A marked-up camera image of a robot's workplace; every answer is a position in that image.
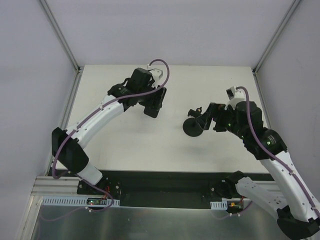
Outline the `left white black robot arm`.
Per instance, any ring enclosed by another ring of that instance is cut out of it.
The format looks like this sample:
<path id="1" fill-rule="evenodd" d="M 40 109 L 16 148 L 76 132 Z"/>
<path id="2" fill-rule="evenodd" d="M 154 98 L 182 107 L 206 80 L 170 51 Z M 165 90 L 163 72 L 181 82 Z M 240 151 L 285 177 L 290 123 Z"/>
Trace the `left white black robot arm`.
<path id="1" fill-rule="evenodd" d="M 66 129 L 55 128 L 51 134 L 54 161 L 87 181 L 89 190 L 94 194 L 102 194 L 106 188 L 103 174 L 90 163 L 85 147 L 107 123 L 136 104 L 144 107 L 145 115 L 156 118 L 167 91 L 157 84 L 162 76 L 163 71 L 158 68 L 138 67 L 124 82 L 112 86 L 83 119 Z"/>

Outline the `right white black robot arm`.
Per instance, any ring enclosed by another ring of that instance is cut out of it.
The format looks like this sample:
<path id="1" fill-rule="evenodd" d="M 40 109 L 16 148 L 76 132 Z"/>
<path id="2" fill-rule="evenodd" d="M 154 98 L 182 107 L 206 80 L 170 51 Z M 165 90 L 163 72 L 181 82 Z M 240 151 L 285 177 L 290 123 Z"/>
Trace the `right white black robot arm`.
<path id="1" fill-rule="evenodd" d="M 211 122 L 215 122 L 214 131 L 239 137 L 246 150 L 268 170 L 283 195 L 276 196 L 236 171 L 225 180 L 225 198 L 238 195 L 249 198 L 274 217 L 291 240 L 306 239 L 320 231 L 320 202 L 301 180 L 280 135 L 264 126 L 262 110 L 255 102 L 210 103 L 206 111 L 197 108 L 188 115 L 194 128 L 193 137 L 208 130 Z"/>

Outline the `black phone stand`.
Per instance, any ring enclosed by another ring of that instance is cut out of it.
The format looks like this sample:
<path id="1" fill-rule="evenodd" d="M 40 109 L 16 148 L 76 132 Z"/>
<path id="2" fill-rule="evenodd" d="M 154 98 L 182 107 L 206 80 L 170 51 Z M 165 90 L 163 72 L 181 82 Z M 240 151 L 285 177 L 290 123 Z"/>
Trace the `black phone stand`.
<path id="1" fill-rule="evenodd" d="M 190 109 L 187 113 L 188 118 L 183 122 L 182 129 L 189 137 L 198 137 L 203 133 L 203 128 L 197 122 L 197 117 L 202 115 L 202 107 L 195 110 Z"/>

